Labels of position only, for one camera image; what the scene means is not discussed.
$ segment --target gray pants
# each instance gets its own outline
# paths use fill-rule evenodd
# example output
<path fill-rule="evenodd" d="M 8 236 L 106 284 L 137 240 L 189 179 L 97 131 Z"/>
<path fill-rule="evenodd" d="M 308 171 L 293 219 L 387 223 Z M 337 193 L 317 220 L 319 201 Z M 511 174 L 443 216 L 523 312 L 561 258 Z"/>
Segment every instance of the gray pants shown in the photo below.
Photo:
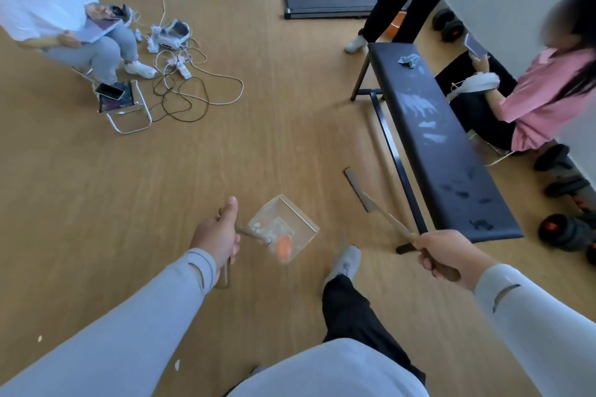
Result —
<path fill-rule="evenodd" d="M 73 68 L 91 66 L 95 78 L 107 84 L 117 81 L 115 70 L 120 66 L 121 59 L 125 62 L 139 59 L 135 34 L 123 25 L 118 25 L 105 37 L 79 49 L 50 47 L 42 50 L 42 53 Z"/>

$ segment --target black bench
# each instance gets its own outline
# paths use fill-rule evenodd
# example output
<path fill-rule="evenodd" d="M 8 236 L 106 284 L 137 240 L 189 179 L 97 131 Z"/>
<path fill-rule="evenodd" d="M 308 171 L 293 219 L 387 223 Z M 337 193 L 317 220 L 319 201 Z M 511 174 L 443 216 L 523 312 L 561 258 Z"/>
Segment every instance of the black bench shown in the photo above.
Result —
<path fill-rule="evenodd" d="M 523 237 L 427 64 L 420 58 L 410 69 L 398 62 L 410 54 L 420 55 L 413 44 L 369 44 L 350 100 L 358 95 L 371 98 L 418 232 L 428 229 L 383 115 L 380 95 L 387 102 L 435 228 L 458 230 L 474 243 Z M 380 89 L 360 88 L 369 64 Z"/>

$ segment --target black cable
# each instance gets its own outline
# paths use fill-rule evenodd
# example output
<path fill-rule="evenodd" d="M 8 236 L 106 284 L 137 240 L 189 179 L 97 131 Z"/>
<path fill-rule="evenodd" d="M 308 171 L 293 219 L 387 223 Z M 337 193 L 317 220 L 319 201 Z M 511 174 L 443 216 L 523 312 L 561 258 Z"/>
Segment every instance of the black cable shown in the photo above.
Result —
<path fill-rule="evenodd" d="M 158 119 L 154 119 L 153 122 L 158 122 L 161 121 L 162 119 L 164 119 L 165 117 L 169 116 L 171 118 L 174 118 L 176 121 L 181 121 L 181 122 L 197 122 L 201 119 L 203 119 L 205 117 L 205 115 L 207 115 L 207 112 L 209 111 L 209 94 L 207 93 L 207 87 L 205 86 L 205 82 L 199 78 L 199 77 L 190 77 L 190 79 L 188 80 L 184 80 L 183 82 L 181 82 L 180 85 L 178 85 L 178 88 L 175 88 L 175 83 L 176 81 L 174 80 L 174 78 L 172 77 L 172 74 L 174 74 L 177 71 L 176 68 L 174 68 L 173 71 L 164 74 L 164 75 L 160 75 L 157 76 L 153 79 L 153 81 L 151 82 L 151 87 L 153 89 L 153 94 L 155 94 L 156 96 L 159 96 L 161 98 L 161 101 L 158 102 L 157 104 L 154 104 L 149 111 L 151 112 L 153 110 L 153 108 L 157 107 L 157 106 L 161 106 L 161 109 L 164 111 L 165 115 L 163 115 L 162 117 L 158 118 Z M 168 82 L 168 79 L 170 79 L 173 82 L 172 88 L 168 88 L 168 85 L 166 84 Z M 207 100 L 206 104 L 207 107 L 205 107 L 205 111 L 201 114 L 201 116 L 199 116 L 196 119 L 182 119 L 179 118 L 177 116 L 174 116 L 175 114 L 181 114 L 184 112 L 188 112 L 189 110 L 192 109 L 192 101 L 190 99 L 187 99 L 186 96 L 184 96 L 182 93 L 182 87 L 184 86 L 184 84 L 186 82 L 189 82 L 190 80 L 199 80 L 202 84 L 203 84 L 203 89 L 205 90 L 205 100 Z M 164 83 L 164 85 L 166 86 L 166 91 L 164 92 L 158 92 L 157 91 L 157 87 L 160 85 L 160 83 Z M 188 103 L 188 108 L 183 109 L 183 110 L 176 110 L 175 112 L 169 112 L 168 109 L 166 108 L 166 102 L 168 101 L 168 94 L 176 94 L 178 96 L 180 96 L 181 98 L 183 98 L 183 100 L 185 100 Z"/>

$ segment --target transparent dustpan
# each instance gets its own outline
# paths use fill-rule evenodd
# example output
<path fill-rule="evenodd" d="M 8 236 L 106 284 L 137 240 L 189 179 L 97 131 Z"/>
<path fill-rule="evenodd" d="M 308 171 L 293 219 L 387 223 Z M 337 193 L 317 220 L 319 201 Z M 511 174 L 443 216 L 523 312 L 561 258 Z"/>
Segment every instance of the transparent dustpan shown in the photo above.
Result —
<path fill-rule="evenodd" d="M 282 264 L 294 259 L 319 232 L 319 227 L 283 194 L 264 205 L 248 226 L 272 240 L 267 250 Z"/>

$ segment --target hand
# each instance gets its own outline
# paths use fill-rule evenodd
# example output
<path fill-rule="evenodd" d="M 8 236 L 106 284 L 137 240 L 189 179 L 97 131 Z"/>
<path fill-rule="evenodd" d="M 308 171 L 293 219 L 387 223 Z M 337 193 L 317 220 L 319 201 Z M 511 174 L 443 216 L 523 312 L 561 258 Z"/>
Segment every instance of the hand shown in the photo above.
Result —
<path fill-rule="evenodd" d="M 70 47 L 71 49 L 78 49 L 83 46 L 83 44 L 75 38 L 75 35 L 68 30 L 63 34 L 58 35 L 58 43 L 61 46 Z"/>
<path fill-rule="evenodd" d="M 482 58 L 478 58 L 472 52 L 468 52 L 470 59 L 472 60 L 472 66 L 476 70 L 476 72 L 489 72 L 490 66 L 488 64 L 488 55 L 485 55 Z"/>
<path fill-rule="evenodd" d="M 458 231 L 446 230 L 422 234 L 414 246 L 418 250 L 426 248 L 436 261 L 458 269 L 461 273 L 459 283 L 471 291 L 476 288 L 482 273 L 498 264 L 498 261 L 476 248 Z M 433 269 L 430 261 L 422 255 L 418 256 L 418 263 L 435 278 L 443 279 L 443 276 Z"/>
<path fill-rule="evenodd" d="M 114 19 L 114 13 L 112 13 L 111 8 L 100 5 L 99 3 L 85 5 L 85 12 L 93 20 Z"/>
<path fill-rule="evenodd" d="M 190 248 L 200 248 L 209 253 L 219 270 L 228 258 L 234 259 L 240 251 L 240 235 L 234 224 L 238 216 L 238 200 L 231 197 L 219 219 L 208 218 L 197 226 L 192 236 Z"/>

